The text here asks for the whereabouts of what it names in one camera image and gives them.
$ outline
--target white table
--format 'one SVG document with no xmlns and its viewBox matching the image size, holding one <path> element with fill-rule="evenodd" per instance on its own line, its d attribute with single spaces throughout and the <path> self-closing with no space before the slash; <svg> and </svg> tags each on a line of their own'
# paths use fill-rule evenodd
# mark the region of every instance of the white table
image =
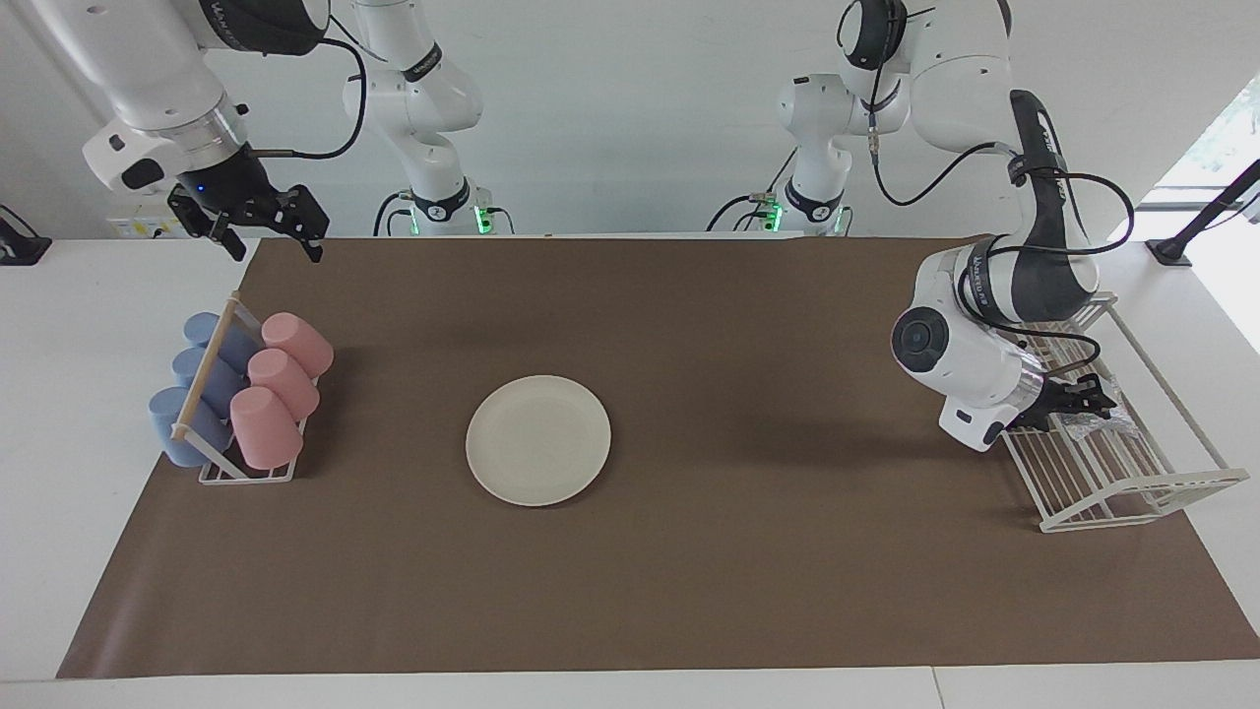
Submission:
<svg viewBox="0 0 1260 709">
<path fill-rule="evenodd" d="M 1193 254 L 1202 268 L 1230 258 L 1202 247 Z M 1256 350 L 1193 271 L 1160 268 L 1140 246 L 1108 254 L 1104 268 L 1124 317 L 1226 458 L 1260 475 Z M 344 706 L 364 698 L 496 708 L 1260 705 L 1260 661 L 47 681 L 156 457 L 145 404 L 169 387 L 180 325 L 217 310 L 242 272 L 222 251 L 188 241 L 62 241 L 37 268 L 0 271 L 0 706 Z M 1124 368 L 1111 365 L 1124 379 Z M 1260 622 L 1257 513 L 1260 482 L 1189 510 L 1252 626 Z"/>
</svg>

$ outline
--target round plate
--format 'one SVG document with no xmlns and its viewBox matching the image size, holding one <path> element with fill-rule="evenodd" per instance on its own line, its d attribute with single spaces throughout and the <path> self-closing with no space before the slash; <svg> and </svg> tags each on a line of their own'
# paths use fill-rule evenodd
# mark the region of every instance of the round plate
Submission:
<svg viewBox="0 0 1260 709">
<path fill-rule="evenodd" d="M 464 451 L 481 487 L 524 508 L 556 505 L 604 468 L 612 427 L 600 400 L 563 378 L 504 385 L 472 416 Z"/>
</svg>

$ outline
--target black stand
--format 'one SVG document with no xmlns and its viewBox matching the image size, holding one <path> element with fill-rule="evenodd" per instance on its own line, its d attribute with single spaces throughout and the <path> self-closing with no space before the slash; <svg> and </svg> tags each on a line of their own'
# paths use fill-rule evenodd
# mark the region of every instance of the black stand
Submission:
<svg viewBox="0 0 1260 709">
<path fill-rule="evenodd" d="M 1211 204 L 1203 207 L 1203 210 L 1194 217 L 1186 228 L 1181 230 L 1177 235 L 1167 238 L 1164 241 L 1148 241 L 1147 248 L 1154 254 L 1155 259 L 1166 266 L 1191 266 L 1189 258 L 1186 257 L 1186 246 L 1198 235 L 1203 233 L 1212 222 L 1216 220 L 1226 209 L 1230 208 L 1235 201 L 1239 200 L 1251 185 L 1260 181 L 1260 160 L 1251 162 L 1251 166 L 1239 175 L 1239 179 L 1234 180 L 1234 184 L 1225 188 Z"/>
<path fill-rule="evenodd" d="M 52 238 L 25 237 L 0 219 L 0 266 L 34 266 L 52 244 Z"/>
</svg>

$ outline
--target brown mat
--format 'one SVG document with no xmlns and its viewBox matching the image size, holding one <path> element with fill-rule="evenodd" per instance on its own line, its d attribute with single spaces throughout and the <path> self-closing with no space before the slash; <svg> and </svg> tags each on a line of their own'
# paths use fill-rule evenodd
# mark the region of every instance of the brown mat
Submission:
<svg viewBox="0 0 1260 709">
<path fill-rule="evenodd" d="M 887 340 L 948 246 L 268 241 L 246 302 L 339 346 L 300 480 L 160 463 L 58 676 L 1260 657 L 1184 516 L 1042 535 L 1009 457 L 936 428 Z M 464 461 L 533 374 L 614 427 L 548 510 Z"/>
</svg>

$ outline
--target pink cup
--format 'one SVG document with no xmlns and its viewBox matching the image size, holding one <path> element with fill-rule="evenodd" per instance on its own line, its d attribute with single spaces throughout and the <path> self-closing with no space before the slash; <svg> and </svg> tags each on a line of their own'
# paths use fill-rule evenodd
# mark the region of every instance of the pink cup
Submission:
<svg viewBox="0 0 1260 709">
<path fill-rule="evenodd" d="M 307 379 L 323 377 L 333 366 L 333 345 L 310 322 L 292 312 L 276 312 L 262 322 L 267 346 L 284 349 L 297 360 Z"/>
<path fill-rule="evenodd" d="M 319 390 L 306 370 L 284 349 L 263 349 L 249 359 L 249 384 L 270 389 L 285 403 L 295 422 L 319 408 Z"/>
<path fill-rule="evenodd" d="M 256 471 L 273 471 L 297 460 L 302 452 L 302 434 L 276 393 L 261 387 L 232 398 L 232 431 L 247 466 Z"/>
</svg>

